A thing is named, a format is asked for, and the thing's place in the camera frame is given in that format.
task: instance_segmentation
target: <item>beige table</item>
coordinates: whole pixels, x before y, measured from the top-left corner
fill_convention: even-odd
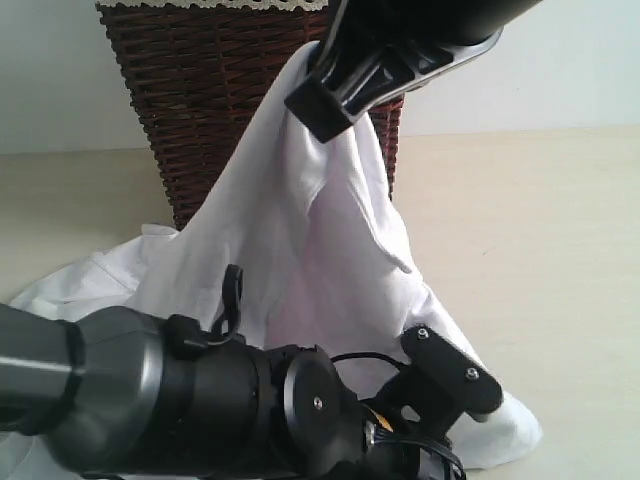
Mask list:
[[[640,128],[403,139],[427,281],[546,431],[483,480],[634,478]],[[0,298],[170,213],[146,151],[0,157]]]

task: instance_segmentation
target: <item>white fabric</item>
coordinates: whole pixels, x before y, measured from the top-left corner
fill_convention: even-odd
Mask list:
[[[426,323],[477,359],[414,264],[405,226],[387,197],[369,118],[321,145],[285,110],[283,100],[304,74],[311,48],[286,65],[182,233],[145,226],[142,237],[67,267],[13,305],[75,320],[126,302],[210,326],[225,268],[235,263],[245,270],[242,333],[254,345],[318,344],[330,355],[374,350],[402,359],[398,336]],[[346,383],[363,396],[391,374],[376,362],[341,364]],[[487,468],[531,451],[541,431],[507,394],[488,423],[465,417],[451,437],[467,468]],[[6,442],[14,442],[15,457],[24,452],[20,437]],[[75,478],[44,474],[50,460],[41,445],[30,457],[39,460],[5,467],[15,469],[10,477],[2,475],[0,461],[0,480]]]
[[[252,10],[267,10],[275,7],[278,10],[293,11],[302,8],[306,11],[321,10],[329,5],[328,0],[98,0],[98,5],[115,7],[121,4],[126,7],[139,7],[148,5],[150,7],[164,7],[173,5],[176,7],[189,8],[191,6],[201,8],[214,8],[222,5],[227,8],[249,7]]]

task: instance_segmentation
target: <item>woven basket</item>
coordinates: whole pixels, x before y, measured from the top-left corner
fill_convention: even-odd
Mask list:
[[[285,62],[322,37],[328,11],[97,8],[181,229],[204,202]],[[370,112],[390,185],[402,102]]]

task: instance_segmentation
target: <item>wicker basket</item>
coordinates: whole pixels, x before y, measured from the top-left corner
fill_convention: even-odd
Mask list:
[[[327,9],[98,5],[177,228],[200,208],[289,57],[319,39]],[[371,117],[393,184],[402,99]]]

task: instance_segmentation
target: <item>white wall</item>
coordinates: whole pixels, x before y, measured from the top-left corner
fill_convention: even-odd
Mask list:
[[[411,94],[402,133],[640,123],[640,2],[545,0]],[[91,0],[0,0],[0,153],[147,144]]]

